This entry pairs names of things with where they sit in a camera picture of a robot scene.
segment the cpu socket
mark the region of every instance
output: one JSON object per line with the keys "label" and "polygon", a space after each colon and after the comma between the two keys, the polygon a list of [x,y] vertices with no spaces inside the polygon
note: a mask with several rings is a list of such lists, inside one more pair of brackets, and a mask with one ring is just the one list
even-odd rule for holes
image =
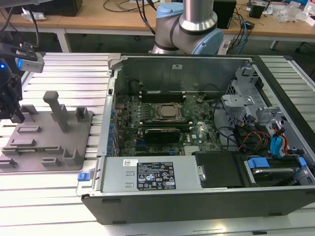
{"label": "cpu socket", "polygon": [[156,120],[181,119],[181,108],[177,103],[162,103],[155,105]]}

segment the power supply label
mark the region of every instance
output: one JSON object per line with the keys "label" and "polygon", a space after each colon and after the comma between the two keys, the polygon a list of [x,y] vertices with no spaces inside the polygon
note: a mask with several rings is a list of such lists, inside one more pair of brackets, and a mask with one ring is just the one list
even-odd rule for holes
{"label": "power supply label", "polygon": [[137,163],[137,189],[176,189],[173,162]]}

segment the black speaker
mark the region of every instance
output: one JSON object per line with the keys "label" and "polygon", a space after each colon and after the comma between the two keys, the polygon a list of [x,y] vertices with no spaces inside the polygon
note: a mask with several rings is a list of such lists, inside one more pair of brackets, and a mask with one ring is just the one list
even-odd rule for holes
{"label": "black speaker", "polygon": [[265,8],[266,8],[265,6],[252,5],[250,17],[259,19]]}
{"label": "black speaker", "polygon": [[[172,0],[172,2],[183,2],[183,0]],[[236,0],[214,0],[213,11],[218,16],[218,28],[228,29],[233,16]]]}

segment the blue cable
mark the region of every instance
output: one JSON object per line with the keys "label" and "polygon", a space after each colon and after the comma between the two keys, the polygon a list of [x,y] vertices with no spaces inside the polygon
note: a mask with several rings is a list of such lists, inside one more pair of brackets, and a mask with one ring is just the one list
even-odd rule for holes
{"label": "blue cable", "polygon": [[241,50],[243,49],[244,47],[244,44],[245,44],[245,41],[246,41],[246,32],[247,32],[247,27],[246,27],[246,24],[245,24],[245,21],[243,19],[241,19],[243,21],[243,24],[244,24],[244,35],[243,35],[243,40],[242,40],[242,44],[237,52],[237,55],[239,55],[239,53],[241,52]]}

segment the gray floor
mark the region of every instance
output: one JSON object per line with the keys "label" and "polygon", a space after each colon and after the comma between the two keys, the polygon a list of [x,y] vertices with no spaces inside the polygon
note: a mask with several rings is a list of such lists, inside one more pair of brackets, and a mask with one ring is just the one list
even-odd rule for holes
{"label": "gray floor", "polygon": [[[35,40],[33,33],[24,33],[30,40]],[[95,35],[69,34],[73,52],[91,53],[147,53],[154,44],[152,36],[140,36],[138,40],[129,35]],[[315,69],[315,44],[306,45],[300,52],[295,49],[300,42],[280,42],[276,50],[269,49],[271,41],[249,40],[244,46],[242,55],[290,55],[309,75]],[[60,46],[53,34],[40,34],[40,51],[61,52]]]}

